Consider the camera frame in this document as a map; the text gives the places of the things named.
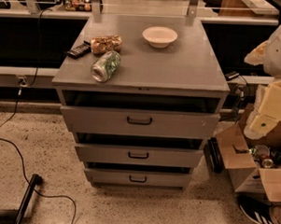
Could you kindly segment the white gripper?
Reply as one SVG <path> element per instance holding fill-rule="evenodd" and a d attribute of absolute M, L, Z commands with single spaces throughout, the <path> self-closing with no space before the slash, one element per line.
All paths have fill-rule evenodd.
<path fill-rule="evenodd" d="M 246 120 L 244 135 L 249 139 L 261 139 L 281 121 L 281 79 L 275 79 L 267 87 L 259 87 L 254 110 Z"/>

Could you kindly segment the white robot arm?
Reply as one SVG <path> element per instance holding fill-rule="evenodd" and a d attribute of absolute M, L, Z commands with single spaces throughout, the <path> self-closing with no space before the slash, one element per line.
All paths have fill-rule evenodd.
<path fill-rule="evenodd" d="M 258 89 L 244 129 L 247 138 L 259 140 L 281 121 L 281 24 L 267 41 L 245 56 L 245 62 L 262 64 L 264 72 L 274 78 L 266 88 Z"/>

